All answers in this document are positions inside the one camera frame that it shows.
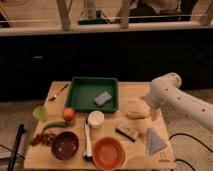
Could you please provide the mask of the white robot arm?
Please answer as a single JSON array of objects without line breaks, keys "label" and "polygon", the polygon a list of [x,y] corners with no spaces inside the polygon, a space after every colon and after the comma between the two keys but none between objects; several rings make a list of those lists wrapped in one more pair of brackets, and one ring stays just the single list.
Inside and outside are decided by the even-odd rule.
[{"label": "white robot arm", "polygon": [[181,84],[181,77],[174,72],[153,79],[150,91],[145,95],[147,105],[156,111],[167,102],[213,133],[213,104],[181,91]]}]

